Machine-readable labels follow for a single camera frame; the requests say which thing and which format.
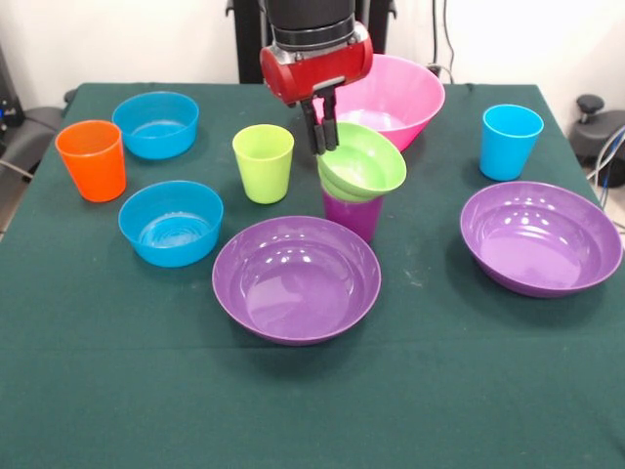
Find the lime green cup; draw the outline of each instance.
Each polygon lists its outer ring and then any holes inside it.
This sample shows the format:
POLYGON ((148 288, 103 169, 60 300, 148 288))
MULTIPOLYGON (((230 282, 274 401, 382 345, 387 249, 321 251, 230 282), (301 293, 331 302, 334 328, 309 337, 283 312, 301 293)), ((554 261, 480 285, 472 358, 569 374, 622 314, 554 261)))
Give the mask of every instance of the lime green cup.
POLYGON ((232 139, 245 194, 256 203, 274 203, 289 188, 293 135, 277 125, 246 127, 232 139))

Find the plastic bowl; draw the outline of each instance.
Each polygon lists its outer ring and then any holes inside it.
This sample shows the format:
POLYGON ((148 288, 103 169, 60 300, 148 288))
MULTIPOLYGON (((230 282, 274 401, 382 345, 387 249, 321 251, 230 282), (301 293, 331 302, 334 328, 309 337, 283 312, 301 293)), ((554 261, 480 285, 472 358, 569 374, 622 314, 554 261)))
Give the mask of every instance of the plastic bowl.
POLYGON ((397 189, 406 179, 406 163, 378 132, 339 122, 340 145, 317 158, 323 185, 335 197, 366 201, 397 189))
MULTIPOLYGON (((377 130, 405 150, 427 127, 445 101, 442 83, 422 65, 399 57, 374 55, 371 71, 336 89, 337 120, 377 130)), ((317 116, 322 100, 315 100, 317 116)))
POLYGON ((119 211, 119 229, 143 259, 182 267, 204 258, 217 243, 224 204, 212 189, 169 181, 134 193, 119 211))
POLYGON ((217 256, 213 289, 230 317, 283 345, 345 332, 371 309, 380 264, 366 242, 315 217, 266 220, 235 235, 217 256))
POLYGON ((462 210, 460 229, 484 271, 527 296, 590 288, 610 277, 623 256, 618 231, 597 205, 543 183, 477 192, 462 210))
POLYGON ((112 121, 124 145, 145 159, 166 159, 187 151, 195 142, 199 107, 180 93, 156 91, 137 95, 117 107, 112 121))
POLYGON ((334 184, 332 184, 325 177, 325 174, 321 172, 321 166, 317 164, 317 173, 319 174, 319 180, 321 181, 321 187, 332 195, 334 198, 338 200, 345 200, 346 202, 360 203, 360 202, 368 202, 369 200, 373 200, 376 197, 368 196, 368 197, 359 197, 357 195, 353 195, 349 192, 342 191, 337 188, 334 184))

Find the plastic cup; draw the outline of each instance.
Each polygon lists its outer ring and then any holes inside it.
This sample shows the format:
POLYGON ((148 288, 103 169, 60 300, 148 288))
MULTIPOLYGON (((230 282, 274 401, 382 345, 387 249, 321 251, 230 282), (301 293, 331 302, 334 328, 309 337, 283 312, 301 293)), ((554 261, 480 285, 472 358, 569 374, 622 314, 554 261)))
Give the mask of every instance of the plastic cup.
POLYGON ((543 127, 540 115, 527 107, 487 109, 482 116, 479 170, 494 181, 518 178, 543 127))
POLYGON ((80 194, 108 202, 126 189, 124 149, 119 128, 105 120, 85 120, 63 129, 57 150, 80 194))
POLYGON ((366 202, 348 202, 330 195, 321 186, 325 218, 352 230, 366 242, 371 241, 378 226, 384 198, 376 197, 366 202))
POLYGON ((277 125, 246 127, 232 140, 245 194, 257 203, 274 203, 286 196, 294 139, 277 125))

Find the floor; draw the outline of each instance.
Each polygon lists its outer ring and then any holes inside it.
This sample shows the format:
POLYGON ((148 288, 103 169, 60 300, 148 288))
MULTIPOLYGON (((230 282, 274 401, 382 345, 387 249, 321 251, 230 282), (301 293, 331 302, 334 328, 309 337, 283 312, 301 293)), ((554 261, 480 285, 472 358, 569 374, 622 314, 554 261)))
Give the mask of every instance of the floor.
POLYGON ((0 200, 0 241, 4 237, 4 233, 9 229, 9 225, 13 220, 20 202, 28 189, 28 183, 24 182, 21 176, 11 178, 3 178, 2 200, 0 200))
MULTIPOLYGON (((602 193, 602 188, 593 186, 593 190, 597 197, 602 193)), ((625 186, 609 190, 604 211, 610 220, 622 225, 622 227, 617 226, 616 228, 621 233, 621 240, 625 246, 625 186)))

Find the white wall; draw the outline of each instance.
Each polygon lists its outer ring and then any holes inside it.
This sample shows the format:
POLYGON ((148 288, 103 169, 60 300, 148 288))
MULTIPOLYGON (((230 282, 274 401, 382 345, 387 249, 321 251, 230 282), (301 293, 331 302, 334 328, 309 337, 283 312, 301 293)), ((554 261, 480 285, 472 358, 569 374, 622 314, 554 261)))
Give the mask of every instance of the white wall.
POLYGON ((85 81, 238 82, 225 0, 0 0, 0 44, 25 107, 85 81))
MULTIPOLYGON (((389 53, 432 60, 431 3, 398 1, 389 53)), ((563 128, 583 93, 625 108, 624 0, 448 0, 447 10, 457 82, 536 83, 563 128)), ((447 59, 440 27, 438 61, 447 59)))
MULTIPOLYGON (((428 63, 430 0, 396 2, 387 52, 428 63)), ((0 0, 0 44, 26 107, 59 105, 85 81, 235 83, 225 3, 0 0)), ((581 93, 625 107, 623 0, 448 0, 448 19, 457 82, 537 83, 562 127, 581 93)), ((438 43, 445 64, 442 28, 438 43)))

